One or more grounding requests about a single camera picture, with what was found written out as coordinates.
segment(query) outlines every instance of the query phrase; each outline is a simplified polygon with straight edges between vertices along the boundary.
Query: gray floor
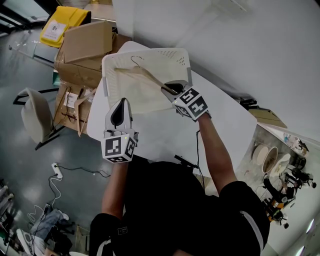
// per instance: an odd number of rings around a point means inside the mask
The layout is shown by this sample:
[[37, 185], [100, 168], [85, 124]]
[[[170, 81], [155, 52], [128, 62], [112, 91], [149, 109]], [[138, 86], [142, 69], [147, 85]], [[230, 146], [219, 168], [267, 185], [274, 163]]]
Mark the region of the gray floor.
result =
[[[64, 129], [59, 138], [35, 151], [36, 144], [25, 132], [21, 106], [12, 105], [18, 92], [25, 87], [35, 90], [52, 88], [53, 70], [21, 54], [8, 50], [8, 46], [32, 54], [39, 40], [40, 30], [28, 33], [15, 32], [0, 38], [0, 178], [4, 178], [14, 193], [15, 204], [20, 210], [16, 218], [20, 228], [27, 229], [27, 213], [34, 212], [34, 205], [43, 207], [54, 198], [49, 188], [48, 177], [53, 175], [51, 164], [57, 162], [68, 168], [86, 167], [108, 173], [111, 166], [101, 157], [100, 143], [87, 135], [78, 137], [77, 132]], [[56, 93], [47, 96], [51, 111], [54, 112]], [[255, 141], [268, 146], [277, 146], [279, 152], [291, 151], [276, 137], [257, 126], [251, 145], [237, 169], [239, 180], [246, 181], [255, 190], [261, 185], [262, 172], [251, 162]], [[82, 170], [63, 170], [63, 180], [56, 181], [62, 196], [55, 206], [67, 213], [71, 220], [84, 228], [100, 212], [107, 178]], [[259, 196], [267, 196], [264, 189]]]

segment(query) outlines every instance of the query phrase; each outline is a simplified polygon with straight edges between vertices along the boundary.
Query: cardboard box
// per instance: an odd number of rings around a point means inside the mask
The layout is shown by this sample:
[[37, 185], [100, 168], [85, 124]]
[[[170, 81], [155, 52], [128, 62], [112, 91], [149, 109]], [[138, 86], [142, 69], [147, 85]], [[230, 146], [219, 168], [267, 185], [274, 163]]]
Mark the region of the cardboard box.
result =
[[279, 117], [269, 109], [249, 109], [249, 112], [256, 118], [259, 123], [288, 128]]
[[125, 42], [131, 41], [130, 37], [114, 34], [112, 51], [105, 52], [98, 57], [91, 57], [74, 63], [65, 62], [65, 53], [69, 50], [65, 43], [59, 49], [54, 63], [62, 81], [75, 85], [97, 88], [102, 78], [102, 59], [106, 54], [117, 53]]
[[112, 38], [112, 27], [105, 20], [72, 27], [64, 33], [64, 62], [102, 56], [112, 50]]

